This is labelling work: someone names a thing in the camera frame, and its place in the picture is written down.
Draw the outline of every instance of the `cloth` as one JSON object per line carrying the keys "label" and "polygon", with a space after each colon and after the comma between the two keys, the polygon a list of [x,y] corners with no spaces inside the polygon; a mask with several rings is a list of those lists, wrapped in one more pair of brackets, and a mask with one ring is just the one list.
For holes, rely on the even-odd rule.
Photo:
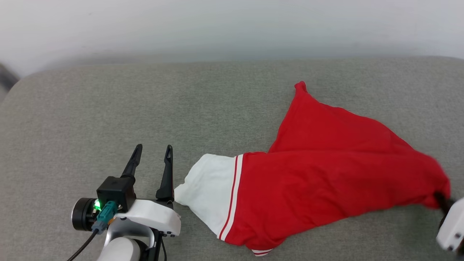
{"label": "cloth", "polygon": [[204,155],[175,190],[221,240],[264,256],[288,236],[396,205],[437,208],[435,159],[380,122],[319,103],[304,82],[265,152]]}

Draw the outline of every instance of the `black cable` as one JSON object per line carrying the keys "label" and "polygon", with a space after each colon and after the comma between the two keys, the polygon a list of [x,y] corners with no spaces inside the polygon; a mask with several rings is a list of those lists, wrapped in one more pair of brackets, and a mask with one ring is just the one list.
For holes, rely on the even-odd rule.
{"label": "black cable", "polygon": [[164,241],[163,241],[163,238],[161,238],[161,245],[163,246],[164,261],[168,261],[168,256],[166,255],[166,248],[164,248]]}
{"label": "black cable", "polygon": [[92,235],[89,237],[89,239],[87,239],[87,241],[79,248],[79,250],[75,252],[67,261],[73,261],[82,252],[82,250],[84,250],[84,248],[90,243],[90,241],[92,241],[92,239],[97,235],[97,233],[98,233],[98,229],[95,229],[92,232]]}

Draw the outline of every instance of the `connector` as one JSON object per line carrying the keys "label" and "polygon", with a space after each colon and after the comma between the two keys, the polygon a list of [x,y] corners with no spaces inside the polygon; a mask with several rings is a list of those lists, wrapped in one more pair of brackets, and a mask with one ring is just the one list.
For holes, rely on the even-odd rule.
{"label": "connector", "polygon": [[108,201],[97,216],[97,221],[92,225],[92,231],[98,229],[98,234],[103,233],[108,227],[108,222],[117,213],[117,204],[115,201]]}

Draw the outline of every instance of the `white wall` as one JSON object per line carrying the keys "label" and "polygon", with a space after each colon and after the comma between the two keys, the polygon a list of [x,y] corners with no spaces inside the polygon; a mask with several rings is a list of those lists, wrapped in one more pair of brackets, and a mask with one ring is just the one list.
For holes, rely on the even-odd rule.
{"label": "white wall", "polygon": [[0,0],[0,63],[464,58],[463,0]]}

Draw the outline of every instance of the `gray couch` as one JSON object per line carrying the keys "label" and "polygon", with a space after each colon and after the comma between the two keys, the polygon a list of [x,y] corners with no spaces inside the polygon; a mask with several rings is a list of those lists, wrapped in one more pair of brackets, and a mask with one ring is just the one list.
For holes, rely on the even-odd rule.
{"label": "gray couch", "polygon": [[[205,153],[266,151],[305,81],[323,103],[372,117],[436,157],[464,196],[464,61],[442,57],[103,65],[41,72],[0,105],[0,260],[66,260],[90,235],[70,222],[143,144],[135,190],[153,198],[167,144],[174,181]],[[218,239],[187,207],[168,260],[258,260]],[[442,214],[397,207],[288,238],[262,260],[452,260],[435,236]],[[76,260],[95,260],[98,236]]]}

